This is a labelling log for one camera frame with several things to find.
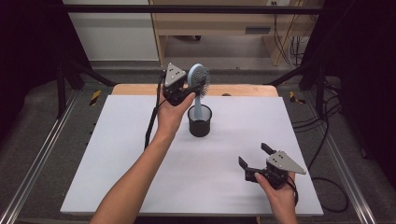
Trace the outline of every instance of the black cup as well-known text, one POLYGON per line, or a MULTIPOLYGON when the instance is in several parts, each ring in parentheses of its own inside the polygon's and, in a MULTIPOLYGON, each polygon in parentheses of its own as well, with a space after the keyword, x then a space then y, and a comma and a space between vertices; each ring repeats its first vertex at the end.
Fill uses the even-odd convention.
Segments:
POLYGON ((202 118, 195 117, 195 105, 190 107, 187 112, 190 124, 190 133, 195 137, 207 136, 210 132, 210 120, 212 119, 212 110, 207 105, 202 105, 202 118))

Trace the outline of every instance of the background wall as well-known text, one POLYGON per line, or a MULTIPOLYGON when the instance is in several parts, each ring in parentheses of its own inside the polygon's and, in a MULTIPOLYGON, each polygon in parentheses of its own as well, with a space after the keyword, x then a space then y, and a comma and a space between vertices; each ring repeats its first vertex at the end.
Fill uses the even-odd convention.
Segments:
MULTIPOLYGON (((64 0, 65 4, 148 5, 147 0, 64 0)), ((69 13, 90 61, 158 61, 151 16, 69 13)))

